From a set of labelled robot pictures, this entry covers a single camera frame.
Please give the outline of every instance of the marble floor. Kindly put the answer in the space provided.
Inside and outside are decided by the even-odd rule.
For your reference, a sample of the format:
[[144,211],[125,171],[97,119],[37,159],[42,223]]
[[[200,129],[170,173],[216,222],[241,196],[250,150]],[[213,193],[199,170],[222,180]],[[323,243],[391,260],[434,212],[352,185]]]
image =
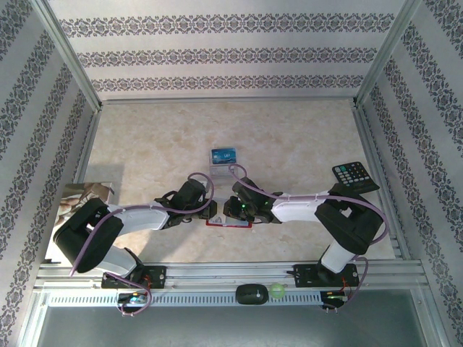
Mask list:
[[[113,105],[103,107],[85,181],[114,182],[120,205],[143,203],[180,188],[193,171],[208,173],[210,149],[228,146],[270,192],[321,192],[336,183],[332,166],[366,166],[347,100]],[[218,195],[231,192],[219,187]],[[378,204],[376,193],[365,197]],[[302,261],[318,260],[331,240],[319,223],[238,229],[194,220],[124,235],[115,245],[144,262]],[[367,256],[394,258],[389,239]]]

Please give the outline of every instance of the metal track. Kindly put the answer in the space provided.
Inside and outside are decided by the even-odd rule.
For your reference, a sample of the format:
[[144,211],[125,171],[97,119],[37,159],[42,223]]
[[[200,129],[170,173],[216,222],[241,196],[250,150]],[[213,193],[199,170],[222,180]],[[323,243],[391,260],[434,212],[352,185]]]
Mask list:
[[129,105],[137,103],[255,103],[273,101],[346,100],[347,96],[248,96],[248,97],[198,97],[198,98],[130,98],[103,100],[103,105]]
[[[167,266],[165,289],[171,292],[234,292],[237,286],[246,283],[271,285],[280,283],[286,292],[306,291],[296,288],[294,279],[286,272],[294,264],[315,264],[316,262],[229,262],[229,263],[149,263],[146,265]],[[365,266],[357,262],[359,274]],[[102,272],[92,270],[69,278],[69,267],[54,264],[41,265],[34,292],[73,289],[101,288]],[[362,290],[416,289],[428,287],[428,279],[419,260],[371,260]],[[311,291],[334,290],[338,288],[311,288]]]

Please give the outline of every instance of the calculator keypad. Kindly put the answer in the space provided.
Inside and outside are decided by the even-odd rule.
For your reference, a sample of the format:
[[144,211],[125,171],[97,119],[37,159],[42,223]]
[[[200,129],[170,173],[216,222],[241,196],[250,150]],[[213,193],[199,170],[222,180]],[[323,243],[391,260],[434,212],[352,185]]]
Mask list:
[[361,162],[348,163],[340,166],[334,166],[333,172],[339,183],[353,188],[358,194],[371,192],[379,189],[368,175]]

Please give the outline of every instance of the white wall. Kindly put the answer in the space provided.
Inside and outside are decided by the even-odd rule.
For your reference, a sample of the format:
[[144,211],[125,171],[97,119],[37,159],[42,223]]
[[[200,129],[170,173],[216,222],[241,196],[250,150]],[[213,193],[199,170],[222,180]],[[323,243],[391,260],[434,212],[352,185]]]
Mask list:
[[50,0],[102,100],[355,96],[404,0]]
[[462,2],[420,5],[364,105],[452,346],[463,346]]
[[0,11],[0,346],[13,346],[93,112],[29,2]]

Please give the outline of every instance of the white robotic arm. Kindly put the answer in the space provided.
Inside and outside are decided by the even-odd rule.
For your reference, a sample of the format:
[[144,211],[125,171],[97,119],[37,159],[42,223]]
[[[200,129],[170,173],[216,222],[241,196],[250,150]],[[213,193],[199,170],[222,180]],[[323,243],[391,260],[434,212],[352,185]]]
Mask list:
[[[365,199],[342,184],[335,184],[329,191],[315,195],[291,196],[266,194],[245,177],[233,186],[233,190],[237,196],[230,197],[224,205],[224,214],[230,217],[250,222],[258,219],[262,223],[291,220],[322,223],[334,237],[319,261],[320,278],[327,284],[330,276],[340,273],[353,257],[366,253],[383,222],[381,216],[365,207],[369,205]],[[191,221],[192,217],[207,220],[216,214],[214,201],[207,209],[193,215],[156,209],[191,210],[205,204],[205,193],[200,182],[189,179],[178,192],[169,192],[140,209],[135,206],[123,210],[120,206],[105,205],[99,199],[90,200],[56,232],[54,242],[73,264],[84,248],[84,255],[77,262],[78,272],[98,268],[126,278],[140,267],[141,262],[130,250],[112,246],[116,237],[143,229],[170,228],[182,221]],[[103,216],[121,209],[100,226],[95,238],[84,247],[91,226],[95,226]],[[349,215],[343,213],[348,209],[351,210]]]

